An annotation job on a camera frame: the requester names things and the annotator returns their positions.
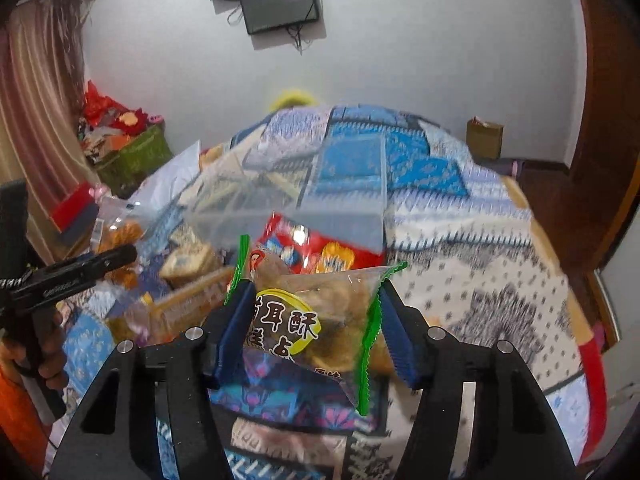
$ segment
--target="human hand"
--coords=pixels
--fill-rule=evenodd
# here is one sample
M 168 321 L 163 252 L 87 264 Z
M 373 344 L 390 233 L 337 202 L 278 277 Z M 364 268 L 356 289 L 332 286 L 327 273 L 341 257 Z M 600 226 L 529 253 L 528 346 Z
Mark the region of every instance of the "human hand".
M 64 371 L 66 355 L 62 350 L 65 341 L 65 333 L 60 327 L 62 316 L 56 311 L 53 319 L 55 328 L 49 338 L 42 345 L 44 362 L 38 368 L 40 375 L 46 380 L 47 388 L 61 390 L 69 382 L 69 377 Z M 14 367 L 14 361 L 20 362 L 26 357 L 24 346 L 7 337 L 0 340 L 0 362 L 2 370 L 14 383 L 22 384 L 20 374 Z

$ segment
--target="green zipper seal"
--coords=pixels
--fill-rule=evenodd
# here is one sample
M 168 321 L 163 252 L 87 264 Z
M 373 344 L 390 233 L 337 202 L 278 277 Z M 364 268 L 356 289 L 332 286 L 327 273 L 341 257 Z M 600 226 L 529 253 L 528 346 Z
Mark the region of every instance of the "green zipper seal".
M 367 327 L 364 335 L 362 336 L 362 354 L 360 355 L 356 366 L 356 386 L 358 396 L 356 411 L 361 416 L 369 415 L 369 357 L 373 343 L 376 342 L 376 338 L 382 328 L 382 305 L 380 303 L 380 296 L 378 293 L 382 284 L 388 280 L 389 277 L 400 270 L 406 269 L 407 265 L 407 262 L 401 262 L 386 270 L 380 279 L 378 290 L 376 291 L 376 295 L 369 306 L 369 310 L 367 310 Z
M 234 271 L 234 276 L 231 279 L 231 285 L 229 285 L 229 290 L 226 294 L 225 305 L 231 299 L 231 296 L 236 291 L 238 287 L 238 283 L 242 279 L 242 274 L 244 273 L 244 264 L 246 263 L 246 258 L 249 255 L 249 244 L 251 243 L 251 239 L 249 235 L 242 235 L 240 237 L 239 249 L 238 249 L 238 262 L 236 263 L 236 270 Z

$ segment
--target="curtain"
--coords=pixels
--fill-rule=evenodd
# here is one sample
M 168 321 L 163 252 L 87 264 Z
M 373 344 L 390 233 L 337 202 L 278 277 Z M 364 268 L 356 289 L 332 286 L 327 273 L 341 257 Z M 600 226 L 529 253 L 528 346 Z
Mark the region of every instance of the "curtain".
M 0 182 L 26 179 L 28 239 L 46 264 L 66 253 L 50 213 L 81 182 L 98 182 L 77 137 L 84 85 L 80 5 L 31 0 L 0 30 Z

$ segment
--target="green basket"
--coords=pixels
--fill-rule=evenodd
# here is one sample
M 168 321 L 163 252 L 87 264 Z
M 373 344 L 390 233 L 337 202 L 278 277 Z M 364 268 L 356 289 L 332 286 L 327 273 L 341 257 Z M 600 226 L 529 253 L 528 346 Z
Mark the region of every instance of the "green basket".
M 152 126 L 119 152 L 108 153 L 95 165 L 102 183 L 121 198 L 128 198 L 143 180 L 172 159 L 174 154 L 160 126 Z

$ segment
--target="tv monitor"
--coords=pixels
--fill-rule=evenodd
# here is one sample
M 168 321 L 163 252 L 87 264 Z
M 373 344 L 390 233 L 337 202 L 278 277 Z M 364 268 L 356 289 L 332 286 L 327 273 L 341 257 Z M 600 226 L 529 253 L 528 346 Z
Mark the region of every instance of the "tv monitor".
M 320 18 L 316 0 L 240 0 L 249 34 L 301 25 Z

